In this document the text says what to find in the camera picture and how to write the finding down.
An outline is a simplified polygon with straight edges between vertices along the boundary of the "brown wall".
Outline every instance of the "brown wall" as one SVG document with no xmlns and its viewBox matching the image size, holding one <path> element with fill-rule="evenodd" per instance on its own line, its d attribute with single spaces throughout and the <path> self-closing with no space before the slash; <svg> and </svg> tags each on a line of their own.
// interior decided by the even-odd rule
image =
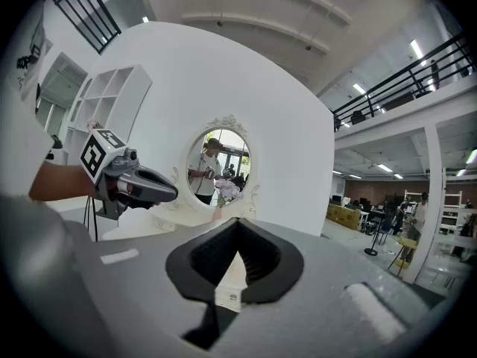
<svg viewBox="0 0 477 358">
<path fill-rule="evenodd" d="M 386 195 L 404 196 L 404 192 L 429 192 L 429 182 L 361 182 L 357 180 L 347 180 L 344 188 L 344 196 L 353 200 L 366 198 L 372 205 L 384 204 Z M 448 184 L 446 192 L 455 194 L 462 191 L 462 203 L 467 199 L 477 208 L 477 183 L 474 184 Z M 454 204 L 452 199 L 446 201 L 447 204 Z"/>
</svg>

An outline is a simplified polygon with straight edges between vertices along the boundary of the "white table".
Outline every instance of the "white table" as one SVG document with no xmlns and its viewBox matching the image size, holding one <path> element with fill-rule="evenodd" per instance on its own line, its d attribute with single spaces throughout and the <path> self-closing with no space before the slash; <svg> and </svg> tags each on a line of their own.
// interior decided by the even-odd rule
<svg viewBox="0 0 477 358">
<path fill-rule="evenodd" d="M 367 216 L 368 215 L 369 215 L 369 212 L 361 211 L 361 215 L 359 216 L 358 230 L 361 230 L 361 224 L 363 224 L 363 219 L 364 219 L 364 222 L 367 222 Z"/>
</svg>

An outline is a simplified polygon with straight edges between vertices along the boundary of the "black round base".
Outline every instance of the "black round base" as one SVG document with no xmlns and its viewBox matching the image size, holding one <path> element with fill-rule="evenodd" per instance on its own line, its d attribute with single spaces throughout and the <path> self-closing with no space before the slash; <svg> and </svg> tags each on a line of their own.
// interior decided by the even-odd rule
<svg viewBox="0 0 477 358">
<path fill-rule="evenodd" d="M 367 254 L 370 254 L 371 256 L 376 256 L 378 254 L 377 251 L 375 251 L 374 249 L 371 249 L 371 248 L 366 248 L 364 250 L 364 252 L 367 253 Z"/>
</svg>

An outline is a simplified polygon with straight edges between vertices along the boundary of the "floor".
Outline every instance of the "floor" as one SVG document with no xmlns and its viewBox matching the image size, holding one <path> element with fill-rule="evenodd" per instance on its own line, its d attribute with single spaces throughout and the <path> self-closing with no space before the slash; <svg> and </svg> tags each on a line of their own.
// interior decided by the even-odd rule
<svg viewBox="0 0 477 358">
<path fill-rule="evenodd" d="M 370 256 L 364 252 L 365 248 L 371 248 L 371 245 L 373 244 L 372 236 L 368 236 L 358 230 L 351 230 L 348 227 L 332 222 L 331 220 L 325 219 L 321 236 L 338 242 L 346 248 L 349 248 L 351 251 L 355 251 L 357 254 L 368 258 L 369 261 L 380 268 L 389 271 L 391 274 L 397 275 L 399 271 L 399 266 L 395 264 L 393 264 L 388 270 L 388 266 L 392 263 L 394 257 L 396 257 L 396 254 L 398 254 L 401 249 L 401 245 L 397 242 L 399 238 L 398 236 L 388 235 L 386 242 L 383 242 L 381 245 L 378 244 L 378 241 L 381 240 L 381 236 L 379 236 L 378 241 L 374 246 L 374 249 L 378 252 L 376 256 Z M 399 277 L 402 277 L 404 273 L 405 269 L 402 269 Z M 434 307 L 444 299 L 444 297 L 418 285 L 412 284 L 408 286 L 430 307 Z"/>
</svg>

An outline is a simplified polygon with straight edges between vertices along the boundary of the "railing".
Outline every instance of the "railing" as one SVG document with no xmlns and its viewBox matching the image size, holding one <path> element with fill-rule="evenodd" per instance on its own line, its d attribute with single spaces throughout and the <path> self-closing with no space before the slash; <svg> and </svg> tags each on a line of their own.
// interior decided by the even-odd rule
<svg viewBox="0 0 477 358">
<path fill-rule="evenodd" d="M 376 112 L 385 113 L 429 94 L 475 70 L 474 57 L 469 52 L 464 34 L 460 33 L 366 93 L 332 111 L 335 116 L 335 131 L 343 125 L 355 125 L 372 118 Z"/>
<path fill-rule="evenodd" d="M 53 2 L 99 54 L 121 33 L 102 0 Z"/>
</svg>

